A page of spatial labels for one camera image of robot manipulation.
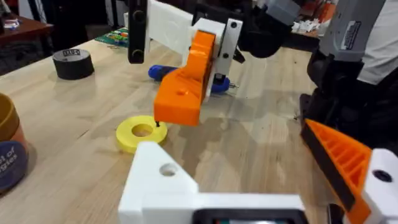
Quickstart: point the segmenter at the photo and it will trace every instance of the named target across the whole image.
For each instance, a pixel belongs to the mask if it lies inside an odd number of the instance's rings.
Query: wooden table
[[[44,24],[21,16],[14,17],[22,23],[14,30],[5,29],[4,33],[0,34],[0,45],[16,40],[33,39],[40,35],[49,34],[53,29],[53,25],[51,24]]]
[[[143,65],[130,65],[126,49],[93,40],[78,47],[91,52],[95,75],[60,80],[47,58],[0,77],[30,145],[29,173],[0,199],[0,223],[117,223],[132,155],[118,151],[115,129],[152,114],[158,83],[150,66],[181,59],[156,42]],[[163,147],[202,191],[300,194],[310,223],[325,223],[333,197],[294,120],[300,94],[314,88],[310,54],[244,56],[229,76],[240,87],[203,105],[199,126],[169,124]]]

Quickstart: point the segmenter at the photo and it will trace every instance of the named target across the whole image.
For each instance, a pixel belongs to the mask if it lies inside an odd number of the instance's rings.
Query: label sticker
[[[0,142],[0,190],[7,190],[25,175],[27,153],[20,142]]]
[[[62,51],[63,56],[71,56],[71,55],[80,55],[80,50],[79,49],[68,49],[68,50],[63,50]]]
[[[347,26],[346,33],[343,41],[341,42],[342,50],[352,50],[354,47],[356,35],[358,34],[359,28],[361,27],[360,21],[350,21]]]

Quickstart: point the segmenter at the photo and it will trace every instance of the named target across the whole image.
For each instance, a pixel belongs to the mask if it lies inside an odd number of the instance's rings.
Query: yellow ring
[[[124,152],[135,153],[137,146],[142,141],[154,141],[161,143],[167,135],[166,124],[160,122],[160,127],[156,127],[153,116],[135,116],[123,121],[116,130],[118,146]],[[133,134],[134,129],[143,129],[150,132],[149,135],[139,137]]]

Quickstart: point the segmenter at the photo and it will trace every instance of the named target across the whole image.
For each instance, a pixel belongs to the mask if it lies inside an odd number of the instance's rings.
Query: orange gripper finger
[[[156,121],[196,126],[211,72],[215,35],[198,31],[187,65],[167,74],[154,104]]]
[[[361,193],[372,150],[333,128],[309,119],[305,120],[301,135],[350,223],[364,223],[371,211]]]

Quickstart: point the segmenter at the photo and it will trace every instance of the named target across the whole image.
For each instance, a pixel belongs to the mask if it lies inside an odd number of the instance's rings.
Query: blue screwdriver
[[[163,77],[165,77],[168,73],[176,70],[176,67],[170,67],[170,66],[163,66],[163,65],[153,65],[149,70],[148,70],[148,75],[149,77],[153,78],[155,81],[161,82]],[[231,83],[229,78],[225,78],[224,82],[220,85],[213,84],[211,86],[211,92],[212,93],[223,93],[229,88],[238,88],[239,86],[235,85],[234,83]]]

